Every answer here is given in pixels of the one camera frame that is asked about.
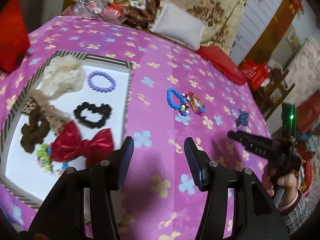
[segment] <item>blue beaded bracelet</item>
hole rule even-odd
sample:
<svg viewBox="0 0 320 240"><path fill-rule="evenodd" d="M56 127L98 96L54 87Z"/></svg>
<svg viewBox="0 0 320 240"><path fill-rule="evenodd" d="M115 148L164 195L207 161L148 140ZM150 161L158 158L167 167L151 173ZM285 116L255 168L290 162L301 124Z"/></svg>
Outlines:
<svg viewBox="0 0 320 240"><path fill-rule="evenodd" d="M172 94L174 94L181 102L181 105L175 105L172 101ZM187 100L178 93L175 89L170 88L167 90L167 102L168 105L174 110L179 110L180 115L187 116L189 114L189 110L187 110L186 106L188 104Z"/></svg>
<svg viewBox="0 0 320 240"><path fill-rule="evenodd" d="M108 88L101 88L101 87L98 87L98 86L95 86L93 83L92 83L92 77L94 76L102 76L102 77L105 77L106 79L108 79L110 82L111 82L111 86L108 87ZM111 92L112 90L114 90L116 88L116 81L110 76L108 75L107 73L104 73L104 72L101 72L101 71L94 71L92 72L89 76L88 76L88 85L90 88L92 88L93 90L96 90L98 92L104 92L104 93L107 93L107 92Z"/></svg>

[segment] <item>black scrunchie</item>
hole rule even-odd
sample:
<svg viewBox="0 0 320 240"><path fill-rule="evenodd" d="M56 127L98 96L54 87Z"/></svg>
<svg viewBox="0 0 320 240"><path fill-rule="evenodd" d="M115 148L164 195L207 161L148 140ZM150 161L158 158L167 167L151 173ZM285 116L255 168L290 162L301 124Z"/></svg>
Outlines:
<svg viewBox="0 0 320 240"><path fill-rule="evenodd" d="M102 115L102 118L97 122L91 122L86 120L87 116L81 116L81 112L84 109L88 109L89 111L92 111L94 114L99 113ZM89 104L88 102L83 102L82 105L79 105L74 111L73 111L76 119L79 120L80 123L83 125L89 127L89 128L101 128L106 124L106 119L109 119L111 114L111 107L107 104L102 104L101 106L97 107L95 104Z"/></svg>

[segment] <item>metal screw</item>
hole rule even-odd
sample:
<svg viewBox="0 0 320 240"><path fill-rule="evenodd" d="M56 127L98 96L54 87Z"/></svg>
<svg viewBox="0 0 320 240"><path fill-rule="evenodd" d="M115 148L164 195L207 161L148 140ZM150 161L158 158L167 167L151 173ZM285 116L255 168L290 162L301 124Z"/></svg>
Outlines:
<svg viewBox="0 0 320 240"><path fill-rule="evenodd" d="M104 160L102 162L100 162L101 166L108 166L110 164L110 161L108 160Z"/></svg>
<svg viewBox="0 0 320 240"><path fill-rule="evenodd" d="M74 168L69 167L69 168L66 169L66 174L71 174L71 173L73 173L74 171L75 171Z"/></svg>
<svg viewBox="0 0 320 240"><path fill-rule="evenodd" d="M209 161L209 165L212 167L217 167L219 163L217 161Z"/></svg>
<svg viewBox="0 0 320 240"><path fill-rule="evenodd" d="M244 169L244 172L248 175L251 175L252 174L252 170L250 168L245 168Z"/></svg>

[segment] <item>purple beaded bracelet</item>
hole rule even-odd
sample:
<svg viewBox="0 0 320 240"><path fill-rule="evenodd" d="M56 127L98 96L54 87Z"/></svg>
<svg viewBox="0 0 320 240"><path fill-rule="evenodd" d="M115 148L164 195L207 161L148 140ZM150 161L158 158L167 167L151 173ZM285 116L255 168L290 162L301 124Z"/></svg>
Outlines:
<svg viewBox="0 0 320 240"><path fill-rule="evenodd" d="M101 88L101 87L97 87L95 86L91 79L93 76L102 76L102 77L105 77L106 79L108 79L110 82L111 82L111 86L108 87L108 88ZM104 73L104 72L101 72L101 71L94 71L92 72L89 76L88 76L88 85L90 88L92 88L93 90L96 90L98 92L111 92L112 90L114 90L116 88L116 81L110 76L108 75L107 73Z"/></svg>

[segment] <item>brown scrunchie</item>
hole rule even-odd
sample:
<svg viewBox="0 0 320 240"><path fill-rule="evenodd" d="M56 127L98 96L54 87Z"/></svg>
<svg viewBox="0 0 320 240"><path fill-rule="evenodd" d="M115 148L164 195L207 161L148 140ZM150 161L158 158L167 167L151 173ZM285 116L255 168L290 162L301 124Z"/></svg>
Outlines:
<svg viewBox="0 0 320 240"><path fill-rule="evenodd" d="M40 111L40 107L36 106L29 115L29 125L24 124L21 128L22 138L21 146L28 153L33 153L36 144L43 143L43 139L48 135L50 126L43 113Z"/></svg>

